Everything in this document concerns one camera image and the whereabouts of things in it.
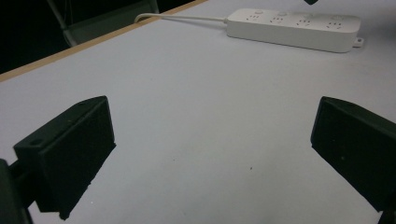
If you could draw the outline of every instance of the white cable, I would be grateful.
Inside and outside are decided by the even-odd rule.
[[[172,18],[172,19],[183,19],[183,20],[198,20],[198,21],[222,21],[226,23],[227,18],[214,18],[214,17],[192,17],[192,16],[174,16],[174,15],[164,15],[155,13],[143,13],[138,15],[134,19],[134,23],[137,23],[140,19],[145,17],[160,17],[160,18]]]

